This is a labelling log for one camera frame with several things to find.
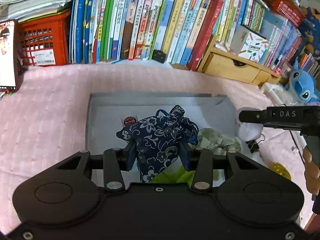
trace red basket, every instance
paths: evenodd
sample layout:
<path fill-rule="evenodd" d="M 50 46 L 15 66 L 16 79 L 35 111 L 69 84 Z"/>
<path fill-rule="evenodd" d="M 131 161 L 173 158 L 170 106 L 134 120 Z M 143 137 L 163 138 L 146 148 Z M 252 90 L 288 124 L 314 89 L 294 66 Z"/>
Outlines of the red basket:
<path fill-rule="evenodd" d="M 271 10 L 288 19 L 293 26 L 299 27 L 306 18 L 301 9 L 292 0 L 263 0 Z"/>
<path fill-rule="evenodd" d="M 68 36 L 70 10 L 20 24 L 24 65 L 69 64 Z"/>

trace pink tablecloth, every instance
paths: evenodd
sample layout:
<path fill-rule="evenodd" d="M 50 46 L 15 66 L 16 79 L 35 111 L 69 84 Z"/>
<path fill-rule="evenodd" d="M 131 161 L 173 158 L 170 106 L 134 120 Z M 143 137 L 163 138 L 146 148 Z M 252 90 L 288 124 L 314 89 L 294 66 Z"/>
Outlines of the pink tablecloth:
<path fill-rule="evenodd" d="M 119 90 L 198 92 L 228 95 L 236 108 L 266 108 L 271 101 L 258 87 L 185 70 L 135 65 L 67 65 L 33 68 L 20 90 L 0 102 L 0 230 L 19 224 L 12 206 L 15 188 L 35 174 L 84 149 L 89 94 Z M 291 151 L 290 134 L 266 130 L 266 162 L 279 161 L 305 193 L 304 220 L 311 216 L 304 167 Z"/>

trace drawstring bag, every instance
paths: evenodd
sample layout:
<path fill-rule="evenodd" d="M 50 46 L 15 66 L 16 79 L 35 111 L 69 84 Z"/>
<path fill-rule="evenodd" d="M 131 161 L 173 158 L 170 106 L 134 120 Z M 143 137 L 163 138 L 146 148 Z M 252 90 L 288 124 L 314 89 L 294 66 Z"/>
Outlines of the drawstring bag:
<path fill-rule="evenodd" d="M 122 140 L 135 141 L 141 182 L 150 182 L 178 159 L 179 140 L 192 145 L 198 144 L 199 128 L 184 117 L 184 113 L 179 105 L 172 108 L 170 113 L 159 109 L 156 116 L 127 125 L 116 133 Z"/>

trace red circular logo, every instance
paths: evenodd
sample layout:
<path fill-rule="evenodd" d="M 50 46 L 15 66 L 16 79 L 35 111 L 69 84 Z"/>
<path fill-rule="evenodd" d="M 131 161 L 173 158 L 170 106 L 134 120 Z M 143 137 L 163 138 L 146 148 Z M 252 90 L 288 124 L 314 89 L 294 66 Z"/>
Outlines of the red circular logo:
<path fill-rule="evenodd" d="M 134 117 L 129 116 L 126 119 L 124 119 L 123 124 L 124 124 L 124 126 L 127 126 L 129 124 L 134 124 L 136 122 L 137 122 L 137 120 Z"/>

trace blue stuffed toy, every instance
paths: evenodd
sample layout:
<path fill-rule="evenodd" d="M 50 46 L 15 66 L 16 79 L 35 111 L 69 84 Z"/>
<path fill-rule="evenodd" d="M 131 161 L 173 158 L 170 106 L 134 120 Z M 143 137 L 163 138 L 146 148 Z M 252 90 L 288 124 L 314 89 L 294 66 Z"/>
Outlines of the blue stuffed toy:
<path fill-rule="evenodd" d="M 304 104 L 320 102 L 320 93 L 316 89 L 316 79 L 306 71 L 299 69 L 298 64 L 299 58 L 297 57 L 285 89 L 295 96 L 297 101 Z"/>

